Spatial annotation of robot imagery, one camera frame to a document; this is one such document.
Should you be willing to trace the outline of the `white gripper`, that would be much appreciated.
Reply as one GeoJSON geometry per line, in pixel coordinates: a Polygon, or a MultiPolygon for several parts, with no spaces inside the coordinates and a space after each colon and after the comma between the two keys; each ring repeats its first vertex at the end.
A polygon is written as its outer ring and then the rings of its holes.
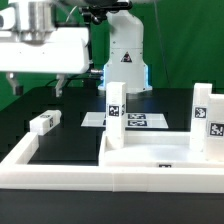
{"type": "Polygon", "coordinates": [[[23,86],[14,72],[62,73],[56,75],[55,95],[62,96],[66,73],[82,74],[89,68],[89,31],[84,27],[58,28],[44,43],[20,42],[16,33],[0,31],[0,72],[15,96],[23,94],[23,86]]]}

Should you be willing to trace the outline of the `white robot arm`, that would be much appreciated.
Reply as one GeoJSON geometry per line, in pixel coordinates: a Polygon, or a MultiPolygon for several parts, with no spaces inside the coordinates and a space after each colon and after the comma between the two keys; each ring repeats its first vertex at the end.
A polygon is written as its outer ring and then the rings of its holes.
{"type": "Polygon", "coordinates": [[[55,95],[62,95],[74,75],[98,75],[100,91],[110,82],[124,82],[129,94],[152,89],[149,68],[143,60],[142,22],[132,6],[155,0],[8,0],[0,10],[0,72],[13,92],[23,87],[19,73],[54,74],[55,95]],[[91,49],[92,23],[110,25],[109,60],[101,70],[94,67],[91,49]]]}

